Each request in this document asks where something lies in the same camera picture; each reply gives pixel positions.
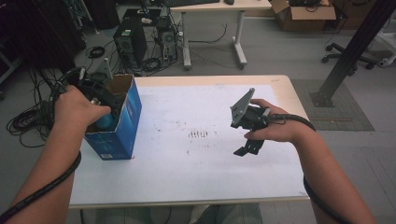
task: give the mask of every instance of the table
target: table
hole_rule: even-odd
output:
[[[188,26],[193,26],[197,23],[201,25],[212,23],[237,23],[236,35],[233,36],[233,45],[238,55],[241,68],[243,69],[244,66],[248,64],[240,44],[245,11],[269,8],[271,8],[271,4],[268,0],[235,0],[232,6],[225,4],[223,0],[221,0],[219,3],[172,7],[172,11],[181,12],[184,67],[186,69],[191,69],[189,39],[187,36]]]
[[[307,118],[288,77],[135,81],[142,115],[133,158],[102,161],[83,141],[70,208],[308,199],[292,144],[266,141],[257,156],[233,154],[245,145],[247,130],[230,127],[230,106],[250,87],[256,89],[254,97]]]

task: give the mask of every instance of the hand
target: hand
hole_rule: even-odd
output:
[[[55,103],[55,124],[73,123],[87,128],[110,111],[108,106],[91,104],[81,91],[70,85]]]
[[[259,107],[268,106],[271,109],[269,115],[288,114],[284,109],[271,105],[263,99],[252,99],[250,103],[258,105]],[[245,137],[250,140],[273,140],[277,142],[291,142],[294,144],[301,136],[306,134],[306,132],[312,131],[306,125],[298,121],[287,120],[285,124],[270,123],[267,128],[246,133]]]

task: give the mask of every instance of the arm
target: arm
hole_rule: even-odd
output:
[[[108,106],[92,105],[73,86],[55,105],[55,122],[35,167],[17,193],[16,204],[64,173],[76,159],[87,127],[110,112]],[[7,223],[64,223],[74,175],[12,217]]]
[[[264,100],[251,100],[254,105],[269,106],[271,114],[287,114]],[[363,198],[347,178],[321,136],[306,125],[293,120],[270,124],[267,128],[245,135],[252,140],[291,142],[297,150],[304,176],[312,190],[332,210],[352,223],[375,223]],[[318,223],[333,223],[331,217],[313,204]]]

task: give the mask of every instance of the blue cardboard box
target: blue cardboard box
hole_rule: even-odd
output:
[[[124,98],[120,118],[114,131],[101,132],[89,127],[85,140],[104,161],[129,160],[134,150],[134,140],[139,124],[142,103],[132,75],[115,75],[107,89]]]

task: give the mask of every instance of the office chair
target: office chair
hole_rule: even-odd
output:
[[[323,63],[327,63],[329,61],[329,59],[331,58],[340,58],[341,55],[343,54],[343,52],[345,51],[345,49],[341,46],[339,46],[338,44],[335,43],[331,43],[330,45],[328,45],[326,47],[326,51],[331,51],[332,49],[336,49],[338,51],[340,51],[340,53],[334,53],[334,54],[327,54],[326,56],[324,56],[322,58],[322,62]],[[367,63],[366,64],[366,69],[371,70],[374,68],[374,65],[377,64],[377,61],[373,60],[373,59],[369,59],[363,56],[360,56],[358,61]],[[352,76],[353,74],[355,74],[356,70],[358,70],[358,66],[356,64],[354,64],[352,66],[351,71],[349,72],[349,76]]]

